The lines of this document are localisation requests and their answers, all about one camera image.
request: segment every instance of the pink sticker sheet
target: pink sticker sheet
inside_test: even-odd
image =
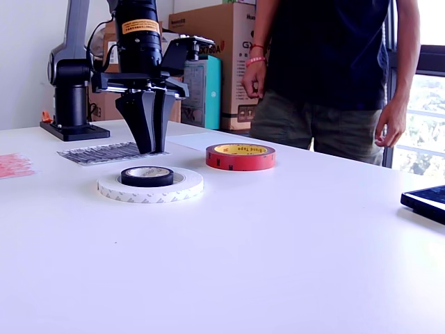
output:
[[[31,160],[17,153],[0,155],[0,180],[34,174]]]

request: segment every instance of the man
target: man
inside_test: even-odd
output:
[[[381,165],[382,148],[393,147],[405,132],[420,50],[417,0],[397,0],[397,86],[385,106],[382,26],[389,4],[257,0],[243,79],[249,97],[260,99],[251,136],[304,149],[314,140],[317,152]]]

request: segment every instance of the red bracelet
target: red bracelet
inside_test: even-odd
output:
[[[266,49],[266,48],[265,48],[264,46],[262,46],[262,45],[253,44],[253,45],[250,47],[250,51],[252,51],[255,47],[259,47],[259,48],[261,48],[261,49],[263,49],[263,50]]]
[[[260,62],[260,61],[266,61],[266,57],[254,57],[254,58],[251,58],[251,59],[249,59],[249,60],[247,61],[247,63],[246,63],[245,65],[246,65],[246,67],[249,67],[249,66],[251,66],[253,63],[258,63],[258,62]]]

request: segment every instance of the hand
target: hand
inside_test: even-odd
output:
[[[263,57],[261,50],[260,54],[251,53],[251,57]],[[264,61],[258,61],[251,64],[245,71],[244,78],[242,80],[243,87],[251,99],[264,97],[264,80],[266,78],[267,66]]]
[[[381,148],[393,148],[406,130],[407,99],[391,100],[383,108],[382,115],[375,129],[375,144]],[[383,129],[387,126],[387,134],[383,135]]]

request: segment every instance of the yellow tape core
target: yellow tape core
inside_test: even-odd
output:
[[[122,25],[122,33],[134,33],[136,31],[154,31],[160,33],[159,23],[152,19],[135,19]]]
[[[232,155],[260,155],[267,153],[267,148],[258,145],[221,145],[215,148],[218,153]]]

